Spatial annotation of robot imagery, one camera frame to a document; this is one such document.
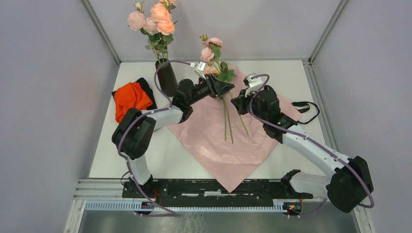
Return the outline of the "pink wrapping paper sheet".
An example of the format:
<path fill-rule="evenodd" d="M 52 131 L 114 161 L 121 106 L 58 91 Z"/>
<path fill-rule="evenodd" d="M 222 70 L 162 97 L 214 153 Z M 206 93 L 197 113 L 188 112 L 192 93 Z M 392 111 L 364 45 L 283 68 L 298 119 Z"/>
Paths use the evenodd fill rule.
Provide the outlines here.
<path fill-rule="evenodd" d="M 233 80 L 236 97 L 244 89 L 243 78 L 250 73 L 244 64 L 230 62 L 236 72 Z M 300 166 L 300 156 L 268 137 L 261 122 L 249 114 L 242 118 L 249 132 L 247 136 L 235 107 L 226 97 L 231 119 L 234 144 L 229 131 L 224 140 L 223 103 L 205 98 L 193 106 L 190 118 L 169 130 L 185 151 L 175 156 L 172 178 L 216 179 L 227 191 L 233 191 L 247 178 L 280 178 Z"/>

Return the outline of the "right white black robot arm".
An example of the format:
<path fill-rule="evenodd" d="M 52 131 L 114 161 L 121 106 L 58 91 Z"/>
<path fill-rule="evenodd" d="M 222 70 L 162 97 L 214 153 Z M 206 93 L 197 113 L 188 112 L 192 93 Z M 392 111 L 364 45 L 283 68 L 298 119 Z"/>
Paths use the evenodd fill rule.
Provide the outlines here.
<path fill-rule="evenodd" d="M 244 89 L 231 99 L 231 103 L 240 115 L 250 114 L 261 122 L 270 138 L 300 153 L 322 171 L 322 175 L 298 169 L 290 171 L 280 186 L 283 196 L 312 194 L 329 200 L 344 213 L 357 206 L 375 206 L 368 163 L 360 156 L 351 158 L 311 137 L 296 120 L 281 111 L 280 100 L 269 86 L 251 93 Z"/>

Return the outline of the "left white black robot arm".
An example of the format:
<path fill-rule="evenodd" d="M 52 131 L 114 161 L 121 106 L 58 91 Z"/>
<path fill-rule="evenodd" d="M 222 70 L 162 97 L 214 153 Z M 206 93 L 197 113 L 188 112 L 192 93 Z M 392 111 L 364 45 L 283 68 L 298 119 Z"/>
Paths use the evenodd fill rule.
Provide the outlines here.
<path fill-rule="evenodd" d="M 190 79 L 183 79 L 169 107 L 140 111 L 130 108 L 112 135 L 118 154 L 126 160 L 126 165 L 135 182 L 134 191 L 141 198 L 151 195 L 153 177 L 148 169 L 145 152 L 154 131 L 180 124 L 188 120 L 193 113 L 192 105 L 205 97 L 220 98 L 229 93 L 235 85 L 219 81 L 211 74 L 199 78 L 195 84 Z"/>

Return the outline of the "black ribbon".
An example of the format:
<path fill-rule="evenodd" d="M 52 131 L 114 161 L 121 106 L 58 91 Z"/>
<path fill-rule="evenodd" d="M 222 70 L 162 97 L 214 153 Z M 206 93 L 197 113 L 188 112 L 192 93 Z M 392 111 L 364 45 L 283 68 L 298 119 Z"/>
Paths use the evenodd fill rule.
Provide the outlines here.
<path fill-rule="evenodd" d="M 303 125 L 307 125 L 309 123 L 311 123 L 312 121 L 314 121 L 320 114 L 320 108 L 318 107 L 318 105 L 314 102 L 309 102 L 309 101 L 295 101 L 292 102 L 292 106 L 294 106 L 296 108 L 296 110 L 303 114 L 306 113 L 310 110 L 310 108 L 313 106 L 316 110 L 316 114 L 308 121 L 306 122 L 302 122 L 302 121 L 297 121 L 297 123 L 299 124 L 303 124 Z"/>

